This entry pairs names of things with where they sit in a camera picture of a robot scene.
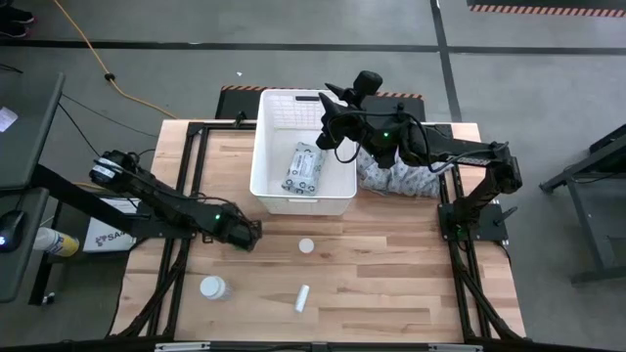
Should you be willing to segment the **white printed wipes packet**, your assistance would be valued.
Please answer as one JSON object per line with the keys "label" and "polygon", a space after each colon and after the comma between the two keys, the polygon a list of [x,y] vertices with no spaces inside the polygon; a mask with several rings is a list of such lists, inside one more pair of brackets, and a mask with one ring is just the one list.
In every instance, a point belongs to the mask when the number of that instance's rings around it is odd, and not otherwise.
{"label": "white printed wipes packet", "polygon": [[315,196],[319,191],[326,156],[326,151],[298,142],[281,187],[296,195]]}

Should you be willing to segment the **black hazard-striped floor mat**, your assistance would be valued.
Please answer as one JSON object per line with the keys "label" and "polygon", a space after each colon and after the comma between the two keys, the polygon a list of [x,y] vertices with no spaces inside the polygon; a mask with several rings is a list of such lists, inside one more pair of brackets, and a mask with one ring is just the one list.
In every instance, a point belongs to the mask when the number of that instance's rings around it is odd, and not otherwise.
{"label": "black hazard-striped floor mat", "polygon": [[[220,91],[215,119],[235,119],[242,111],[246,119],[256,119],[261,93],[267,86],[227,85]],[[362,102],[365,110],[395,110],[402,103],[404,111],[411,113],[420,122],[426,122],[423,96],[414,93],[377,92]]]}

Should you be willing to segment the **white paper note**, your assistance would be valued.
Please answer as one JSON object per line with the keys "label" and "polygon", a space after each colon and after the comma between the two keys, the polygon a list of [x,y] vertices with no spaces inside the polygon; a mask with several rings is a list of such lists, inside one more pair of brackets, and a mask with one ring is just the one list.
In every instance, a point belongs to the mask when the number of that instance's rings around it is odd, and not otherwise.
{"label": "white paper note", "polygon": [[3,107],[0,109],[0,133],[6,132],[17,120],[19,116],[10,110]]}

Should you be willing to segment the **white printed cardboard box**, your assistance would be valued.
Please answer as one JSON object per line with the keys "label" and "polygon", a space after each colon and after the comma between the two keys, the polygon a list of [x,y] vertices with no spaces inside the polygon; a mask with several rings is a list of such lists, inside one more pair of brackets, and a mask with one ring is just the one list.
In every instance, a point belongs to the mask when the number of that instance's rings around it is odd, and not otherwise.
{"label": "white printed cardboard box", "polygon": [[[137,198],[104,198],[104,202],[123,213],[137,212]],[[88,253],[128,251],[137,239],[100,221],[91,218],[83,244]]]}

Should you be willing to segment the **person's shoe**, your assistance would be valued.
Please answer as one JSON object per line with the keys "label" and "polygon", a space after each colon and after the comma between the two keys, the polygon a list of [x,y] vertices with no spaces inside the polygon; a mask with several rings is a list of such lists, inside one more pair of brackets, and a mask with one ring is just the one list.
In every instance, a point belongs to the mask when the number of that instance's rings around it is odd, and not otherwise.
{"label": "person's shoe", "polygon": [[35,21],[35,16],[32,12],[18,9],[13,5],[4,4],[0,5],[0,22],[1,23],[19,23],[30,24]]}
{"label": "person's shoe", "polygon": [[17,22],[0,22],[0,36],[13,39],[24,38],[28,35],[25,25]]}

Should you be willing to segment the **black desk leg bar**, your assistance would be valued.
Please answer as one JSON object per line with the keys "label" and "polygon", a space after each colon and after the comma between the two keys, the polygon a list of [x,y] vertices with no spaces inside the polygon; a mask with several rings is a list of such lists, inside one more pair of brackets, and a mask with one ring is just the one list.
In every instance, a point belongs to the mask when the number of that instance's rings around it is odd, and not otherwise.
{"label": "black desk leg bar", "polygon": [[36,164],[31,176],[31,185],[44,188],[50,196],[66,203],[86,215],[96,218],[127,234],[132,232],[133,220],[125,213],[110,206],[97,196],[80,189],[55,171]]}

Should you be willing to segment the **white pill bottle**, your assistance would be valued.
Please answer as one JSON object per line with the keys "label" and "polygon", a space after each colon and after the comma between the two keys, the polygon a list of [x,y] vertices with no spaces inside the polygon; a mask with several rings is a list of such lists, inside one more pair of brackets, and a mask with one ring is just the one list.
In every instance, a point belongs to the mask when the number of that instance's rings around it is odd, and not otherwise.
{"label": "white pill bottle", "polygon": [[205,277],[200,283],[200,292],[209,300],[227,300],[231,296],[230,286],[218,276]]}

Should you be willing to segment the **dark grey metal table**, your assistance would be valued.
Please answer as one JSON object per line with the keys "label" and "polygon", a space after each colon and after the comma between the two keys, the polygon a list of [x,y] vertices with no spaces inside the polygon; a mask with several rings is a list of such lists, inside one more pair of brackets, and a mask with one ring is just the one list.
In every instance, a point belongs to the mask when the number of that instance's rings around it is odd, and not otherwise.
{"label": "dark grey metal table", "polygon": [[559,187],[569,191],[594,268],[574,275],[582,285],[626,279],[626,254],[614,249],[626,246],[626,124],[588,149],[588,155],[541,183],[546,194]]}

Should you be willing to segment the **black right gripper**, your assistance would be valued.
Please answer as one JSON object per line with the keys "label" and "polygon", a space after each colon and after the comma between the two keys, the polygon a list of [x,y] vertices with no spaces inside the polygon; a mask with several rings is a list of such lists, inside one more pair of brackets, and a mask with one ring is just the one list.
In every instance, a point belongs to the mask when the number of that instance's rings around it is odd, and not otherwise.
{"label": "black right gripper", "polygon": [[317,147],[321,150],[336,149],[345,137],[357,141],[365,130],[362,102],[367,96],[374,96],[382,83],[382,77],[370,70],[362,70],[351,88],[326,83],[325,86],[347,106],[337,104],[325,93],[319,94],[325,112],[321,117],[322,129],[316,141]]}

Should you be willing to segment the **black computer mouse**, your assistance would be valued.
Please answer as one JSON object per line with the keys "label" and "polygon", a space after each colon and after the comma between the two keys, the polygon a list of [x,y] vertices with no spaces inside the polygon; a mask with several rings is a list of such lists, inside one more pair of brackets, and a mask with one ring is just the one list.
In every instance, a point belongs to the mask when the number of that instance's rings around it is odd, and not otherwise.
{"label": "black computer mouse", "polygon": [[10,210],[0,216],[0,252],[16,250],[22,242],[25,212]]}

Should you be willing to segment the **orange black hazard strip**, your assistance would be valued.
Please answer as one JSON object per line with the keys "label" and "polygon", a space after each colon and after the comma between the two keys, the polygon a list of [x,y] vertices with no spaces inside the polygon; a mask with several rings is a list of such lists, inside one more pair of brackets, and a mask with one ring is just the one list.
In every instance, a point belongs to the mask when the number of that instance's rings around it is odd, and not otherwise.
{"label": "orange black hazard strip", "polygon": [[466,0],[476,13],[626,18],[626,0]]}

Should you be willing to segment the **small white tube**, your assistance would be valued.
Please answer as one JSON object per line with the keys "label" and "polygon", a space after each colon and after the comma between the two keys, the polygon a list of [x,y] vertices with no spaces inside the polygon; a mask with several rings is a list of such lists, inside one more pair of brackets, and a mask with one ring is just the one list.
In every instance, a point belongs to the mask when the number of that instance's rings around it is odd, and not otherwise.
{"label": "small white tube", "polygon": [[308,294],[310,291],[310,286],[302,285],[298,291],[296,296],[296,300],[294,302],[294,311],[297,313],[302,313],[304,311]]}

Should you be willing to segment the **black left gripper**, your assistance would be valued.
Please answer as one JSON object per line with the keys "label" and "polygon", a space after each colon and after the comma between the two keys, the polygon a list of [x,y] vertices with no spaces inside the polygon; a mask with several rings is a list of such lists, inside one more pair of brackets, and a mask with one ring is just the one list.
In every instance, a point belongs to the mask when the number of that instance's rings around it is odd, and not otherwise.
{"label": "black left gripper", "polygon": [[221,212],[214,216],[214,236],[219,242],[240,244],[241,249],[253,251],[257,239],[262,237],[262,222],[251,221],[249,224],[238,216]]}

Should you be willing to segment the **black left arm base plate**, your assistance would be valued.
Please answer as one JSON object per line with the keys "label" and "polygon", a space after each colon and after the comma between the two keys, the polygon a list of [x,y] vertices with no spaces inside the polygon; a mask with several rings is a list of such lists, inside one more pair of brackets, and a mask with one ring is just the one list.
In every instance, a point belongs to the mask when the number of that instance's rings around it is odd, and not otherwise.
{"label": "black left arm base plate", "polygon": [[197,236],[197,232],[188,224],[159,217],[142,201],[137,203],[134,213],[128,213],[125,217],[131,224],[130,234],[136,238],[191,240]]}

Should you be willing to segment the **white yellow spray bottle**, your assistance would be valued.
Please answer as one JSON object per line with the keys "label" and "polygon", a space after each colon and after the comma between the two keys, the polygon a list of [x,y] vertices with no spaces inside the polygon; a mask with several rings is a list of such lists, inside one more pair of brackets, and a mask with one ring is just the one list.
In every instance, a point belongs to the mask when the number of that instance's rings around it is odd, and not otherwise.
{"label": "white yellow spray bottle", "polygon": [[40,227],[36,233],[33,249],[60,257],[71,257],[80,249],[80,241],[54,229]]}

